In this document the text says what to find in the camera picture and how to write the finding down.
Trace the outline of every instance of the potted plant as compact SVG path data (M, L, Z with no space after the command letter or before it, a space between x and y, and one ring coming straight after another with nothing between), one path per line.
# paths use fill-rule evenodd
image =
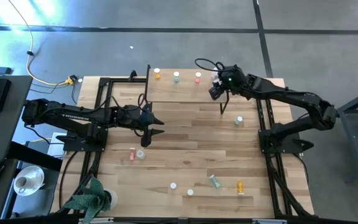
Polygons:
M88 224L100 211L107 211L111 208L111 202L116 202L116 194L112 194L108 190L104 190L100 181L92 175L89 188L81 186L83 194L73 195L72 200L64 204L63 207L74 210L85 210L85 217L82 221Z

